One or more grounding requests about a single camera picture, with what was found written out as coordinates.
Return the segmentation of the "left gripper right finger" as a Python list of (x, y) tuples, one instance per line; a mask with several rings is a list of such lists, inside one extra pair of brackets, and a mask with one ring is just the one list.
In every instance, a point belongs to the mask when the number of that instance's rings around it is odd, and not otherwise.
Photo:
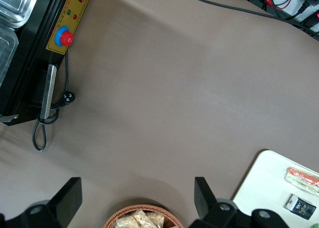
[(194, 204), (198, 219), (191, 228), (287, 228), (287, 223), (274, 211), (255, 209), (251, 215), (239, 210), (228, 199), (217, 199), (204, 177), (194, 179)]

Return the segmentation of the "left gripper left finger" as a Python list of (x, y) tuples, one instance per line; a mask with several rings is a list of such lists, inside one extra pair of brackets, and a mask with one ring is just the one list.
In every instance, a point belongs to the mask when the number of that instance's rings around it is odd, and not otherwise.
[(72, 177), (46, 204), (30, 206), (20, 215), (6, 220), (0, 215), (2, 228), (66, 228), (82, 204), (82, 181)]

